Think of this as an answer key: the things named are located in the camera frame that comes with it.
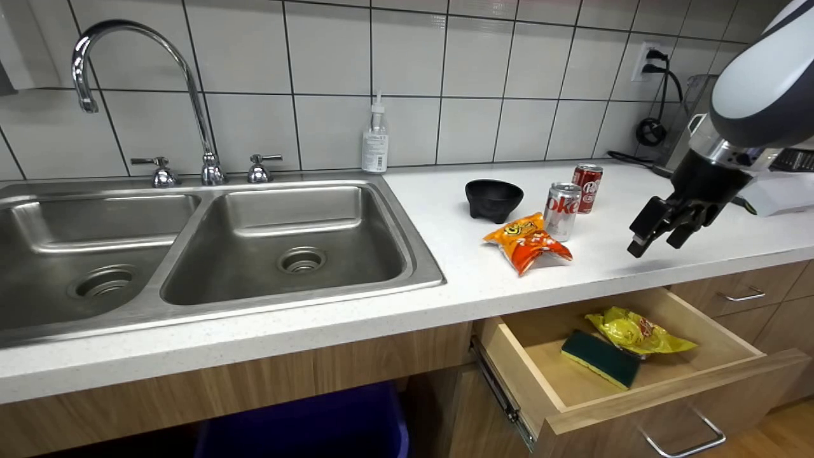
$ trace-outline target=sink drain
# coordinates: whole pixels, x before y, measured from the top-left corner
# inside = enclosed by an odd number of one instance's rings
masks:
[[[101,267],[74,287],[76,297],[100,297],[129,287],[132,275],[121,267]]]
[[[326,265],[326,255],[317,247],[293,247],[287,250],[277,267],[284,271],[316,271]]]

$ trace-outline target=sponge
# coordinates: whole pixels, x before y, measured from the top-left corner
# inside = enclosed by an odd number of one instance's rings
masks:
[[[619,387],[631,387],[640,364],[639,356],[583,331],[572,331],[565,337],[561,356],[592,369]]]

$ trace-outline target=double sink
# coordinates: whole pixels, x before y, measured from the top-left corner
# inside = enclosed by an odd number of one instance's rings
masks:
[[[382,178],[9,186],[0,195],[0,343],[441,281]]]

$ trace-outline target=chip bag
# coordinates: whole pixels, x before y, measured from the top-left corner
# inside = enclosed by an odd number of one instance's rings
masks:
[[[629,309],[607,308],[606,313],[586,316],[610,343],[639,353],[640,359],[652,353],[682,353],[694,348],[692,341],[672,336],[667,329],[654,320]]]
[[[498,245],[512,267],[525,275],[531,270],[536,256],[554,251],[561,259],[572,259],[569,250],[544,232],[544,217],[530,213],[504,223],[486,234],[486,241]]]

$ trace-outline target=red soda can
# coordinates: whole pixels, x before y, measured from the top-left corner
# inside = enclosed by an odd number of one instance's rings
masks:
[[[579,208],[579,186],[575,182],[552,182],[549,199],[544,203],[544,229],[554,239],[566,239]]]
[[[575,168],[572,182],[579,186],[579,213],[589,213],[596,194],[603,182],[603,168],[596,162],[579,162]]]

